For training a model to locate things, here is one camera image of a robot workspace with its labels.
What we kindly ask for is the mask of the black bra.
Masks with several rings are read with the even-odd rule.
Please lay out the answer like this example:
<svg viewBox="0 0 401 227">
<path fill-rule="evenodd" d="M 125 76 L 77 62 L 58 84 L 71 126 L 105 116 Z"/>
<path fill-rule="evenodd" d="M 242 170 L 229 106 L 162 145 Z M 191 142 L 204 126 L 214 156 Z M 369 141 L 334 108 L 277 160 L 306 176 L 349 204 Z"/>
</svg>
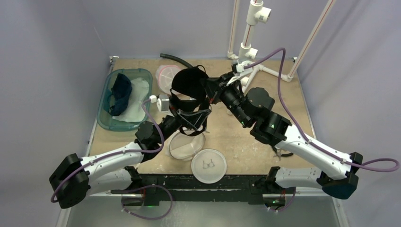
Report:
<svg viewBox="0 0 401 227">
<path fill-rule="evenodd" d="M 183 69 L 176 74 L 170 89 L 170 108 L 185 112 L 210 109 L 209 99 L 202 84 L 202 81 L 207 79 L 208 75 L 205 72 L 205 68 L 202 67 L 202 65 L 197 65 Z M 179 131 L 182 134 L 187 134 L 184 130 L 181 131 L 179 129 Z M 201 133 L 203 132 L 194 131 L 189 136 L 196 136 Z"/>
</svg>

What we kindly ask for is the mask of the teal plastic bin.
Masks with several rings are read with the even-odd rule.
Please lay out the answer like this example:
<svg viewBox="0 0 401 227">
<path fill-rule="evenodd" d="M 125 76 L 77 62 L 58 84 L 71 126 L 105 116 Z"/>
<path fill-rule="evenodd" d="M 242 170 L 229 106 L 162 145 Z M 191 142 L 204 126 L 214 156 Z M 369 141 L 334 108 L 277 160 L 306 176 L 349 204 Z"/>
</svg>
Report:
<svg viewBox="0 0 401 227">
<path fill-rule="evenodd" d="M 148 117 L 141 103 L 152 91 L 153 76 L 146 69 L 119 69 L 106 78 L 97 123 L 109 131 L 132 131 Z"/>
</svg>

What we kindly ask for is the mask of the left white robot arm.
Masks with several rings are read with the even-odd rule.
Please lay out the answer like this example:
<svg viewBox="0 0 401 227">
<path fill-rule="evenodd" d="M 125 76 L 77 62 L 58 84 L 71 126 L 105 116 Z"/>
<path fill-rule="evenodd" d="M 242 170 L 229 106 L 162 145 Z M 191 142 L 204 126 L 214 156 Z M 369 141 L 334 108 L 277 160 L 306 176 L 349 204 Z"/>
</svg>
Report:
<svg viewBox="0 0 401 227">
<path fill-rule="evenodd" d="M 153 159 L 163 149 L 166 139 L 182 127 L 196 132 L 203 130 L 211 110 L 179 112 L 166 116 L 160 123 L 148 111 L 145 113 L 148 120 L 139 125 L 134 141 L 101 155 L 67 155 L 49 177 L 53 189 L 51 202 L 66 209 L 99 192 L 138 192 L 141 180 L 135 177 L 133 165 Z"/>
</svg>

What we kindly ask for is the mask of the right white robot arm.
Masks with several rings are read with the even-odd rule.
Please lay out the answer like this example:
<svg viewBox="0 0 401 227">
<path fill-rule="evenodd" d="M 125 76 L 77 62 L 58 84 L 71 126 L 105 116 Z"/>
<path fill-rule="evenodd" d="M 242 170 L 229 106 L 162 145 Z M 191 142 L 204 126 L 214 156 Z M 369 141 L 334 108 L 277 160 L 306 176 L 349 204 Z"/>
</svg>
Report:
<svg viewBox="0 0 401 227">
<path fill-rule="evenodd" d="M 229 84 L 233 74 L 219 78 L 201 79 L 201 84 L 210 103 L 222 102 L 244 128 L 260 143 L 269 145 L 274 151 L 289 151 L 307 162 L 311 168 L 289 169 L 274 166 L 265 180 L 270 192 L 295 187 L 321 189 L 337 199 L 348 199 L 357 189 L 359 177 L 357 167 L 363 157 L 354 152 L 342 153 L 330 148 L 308 135 L 302 135 L 289 119 L 275 113 L 275 100 L 262 87 L 253 87 L 246 94 L 241 83 Z"/>
</svg>

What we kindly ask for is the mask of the white cloth garment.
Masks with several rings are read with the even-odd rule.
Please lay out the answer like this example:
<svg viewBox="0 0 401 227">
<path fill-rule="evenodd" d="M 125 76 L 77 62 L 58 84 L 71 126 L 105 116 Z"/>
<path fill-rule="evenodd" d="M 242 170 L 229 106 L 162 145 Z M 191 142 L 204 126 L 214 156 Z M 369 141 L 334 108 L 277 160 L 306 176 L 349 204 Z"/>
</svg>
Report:
<svg viewBox="0 0 401 227">
<path fill-rule="evenodd" d="M 141 107 L 149 92 L 149 83 L 143 78 L 131 80 L 132 93 L 127 109 L 119 116 L 112 116 L 114 120 L 122 122 L 141 122 L 145 118 L 145 112 Z"/>
</svg>

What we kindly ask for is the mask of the white PVC pipe rack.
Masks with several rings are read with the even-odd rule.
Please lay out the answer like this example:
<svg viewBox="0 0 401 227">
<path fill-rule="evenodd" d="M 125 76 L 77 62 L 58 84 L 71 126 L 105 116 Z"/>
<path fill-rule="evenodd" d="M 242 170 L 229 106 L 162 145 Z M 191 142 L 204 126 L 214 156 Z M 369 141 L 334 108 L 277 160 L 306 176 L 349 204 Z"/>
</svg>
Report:
<svg viewBox="0 0 401 227">
<path fill-rule="evenodd" d="M 281 79 L 286 82 L 291 82 L 295 73 L 300 66 L 301 61 L 306 56 L 307 51 L 311 47 L 314 39 L 316 38 L 320 28 L 324 24 L 328 14 L 330 13 L 332 7 L 334 6 L 336 1 L 329 0 L 325 5 L 322 13 L 319 16 L 318 21 L 314 25 L 313 30 L 311 31 L 307 41 L 305 42 L 300 54 L 298 57 L 295 58 L 295 63 L 288 74 L 283 74 Z M 249 1 L 248 12 L 246 16 L 246 27 L 244 31 L 244 37 L 242 42 L 239 46 L 239 53 L 234 53 L 234 44 L 235 44 L 235 33 L 237 28 L 237 20 L 239 16 L 239 9 L 240 9 L 240 1 L 235 0 L 233 6 L 233 15 L 232 15 L 232 24 L 230 30 L 230 38 L 229 38 L 229 45 L 227 50 L 227 58 L 235 61 L 252 61 L 255 60 L 258 50 L 252 47 L 252 38 L 255 31 L 255 27 L 258 23 L 267 23 L 268 19 L 271 15 L 271 9 L 264 6 L 264 2 L 262 0 L 251 0 Z M 241 80 L 242 91 L 245 92 L 250 87 L 250 84 L 256 74 L 260 71 L 266 72 L 273 76 L 278 77 L 279 73 L 273 69 L 267 68 L 262 65 L 262 61 L 253 62 L 251 64 L 253 70 L 250 74 L 243 77 Z"/>
</svg>

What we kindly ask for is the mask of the black handled pliers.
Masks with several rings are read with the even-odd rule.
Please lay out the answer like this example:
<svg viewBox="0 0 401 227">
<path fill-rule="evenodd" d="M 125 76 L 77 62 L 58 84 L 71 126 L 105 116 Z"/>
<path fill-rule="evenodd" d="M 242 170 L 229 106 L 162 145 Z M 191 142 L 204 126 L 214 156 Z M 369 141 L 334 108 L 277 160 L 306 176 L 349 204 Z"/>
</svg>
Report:
<svg viewBox="0 0 401 227">
<path fill-rule="evenodd" d="M 276 147 L 273 147 L 272 149 L 274 151 L 274 157 L 277 157 L 279 160 L 281 160 L 283 157 L 291 157 L 294 155 L 292 152 L 283 153 L 282 149 L 278 149 Z"/>
</svg>

